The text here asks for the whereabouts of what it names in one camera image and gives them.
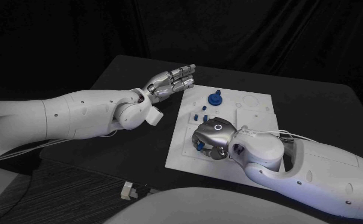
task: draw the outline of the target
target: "small blue block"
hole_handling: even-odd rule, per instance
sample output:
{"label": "small blue block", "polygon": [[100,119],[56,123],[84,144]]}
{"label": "small blue block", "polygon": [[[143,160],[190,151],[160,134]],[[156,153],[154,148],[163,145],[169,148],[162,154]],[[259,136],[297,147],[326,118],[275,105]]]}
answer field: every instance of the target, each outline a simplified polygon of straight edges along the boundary
{"label": "small blue block", "polygon": [[205,147],[205,144],[203,143],[199,143],[199,146],[198,146],[198,151],[200,151],[202,149],[203,149],[203,147]]}

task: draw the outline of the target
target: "blue object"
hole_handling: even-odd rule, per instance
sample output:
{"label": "blue object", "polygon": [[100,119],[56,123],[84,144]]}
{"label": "blue object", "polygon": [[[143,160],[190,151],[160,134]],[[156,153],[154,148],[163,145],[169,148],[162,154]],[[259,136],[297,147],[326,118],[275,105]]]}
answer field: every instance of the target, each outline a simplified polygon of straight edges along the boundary
{"label": "blue object", "polygon": [[202,149],[203,149],[203,147],[205,147],[205,143],[199,143],[199,146],[198,146],[198,151],[200,151]]}
{"label": "blue object", "polygon": [[215,94],[210,94],[208,97],[208,102],[210,105],[218,106],[222,103],[221,90]]}

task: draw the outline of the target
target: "robotic hand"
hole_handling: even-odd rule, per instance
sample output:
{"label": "robotic hand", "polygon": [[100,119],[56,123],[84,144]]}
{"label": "robotic hand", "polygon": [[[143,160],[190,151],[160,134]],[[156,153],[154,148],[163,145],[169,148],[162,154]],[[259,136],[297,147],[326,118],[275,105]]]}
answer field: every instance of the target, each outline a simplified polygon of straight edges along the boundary
{"label": "robotic hand", "polygon": [[[271,133],[290,134],[247,126],[236,130],[229,121],[213,118],[200,124],[192,143],[212,159],[231,155],[259,185],[333,215],[363,219],[363,158],[331,145],[290,141]],[[284,153],[294,165],[287,172],[280,171]]]}
{"label": "robotic hand", "polygon": [[0,155],[48,139],[85,139],[131,130],[144,120],[157,125],[163,113],[153,106],[193,87],[195,65],[156,75],[143,89],[82,90],[36,101],[0,101]]}

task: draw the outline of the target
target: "gray floor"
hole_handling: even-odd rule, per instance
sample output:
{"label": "gray floor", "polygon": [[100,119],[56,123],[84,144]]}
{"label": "gray floor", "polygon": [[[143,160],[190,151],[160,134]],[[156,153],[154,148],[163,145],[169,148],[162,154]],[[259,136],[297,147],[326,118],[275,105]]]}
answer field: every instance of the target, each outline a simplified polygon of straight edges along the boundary
{"label": "gray floor", "polygon": [[[137,201],[120,198],[124,182],[123,179],[42,161],[33,177],[19,175],[0,196],[0,216],[13,207],[0,223],[102,223]],[[134,189],[140,198],[150,191],[136,184]]]}

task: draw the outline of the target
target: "silver robot hand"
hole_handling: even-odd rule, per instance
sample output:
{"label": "silver robot hand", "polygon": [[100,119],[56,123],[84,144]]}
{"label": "silver robot hand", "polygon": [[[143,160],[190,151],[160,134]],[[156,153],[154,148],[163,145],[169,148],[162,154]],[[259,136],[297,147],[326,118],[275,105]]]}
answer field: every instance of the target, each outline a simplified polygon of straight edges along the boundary
{"label": "silver robot hand", "polygon": [[143,91],[153,104],[167,99],[173,93],[193,88],[192,73],[195,73],[195,64],[166,71],[150,79]]}

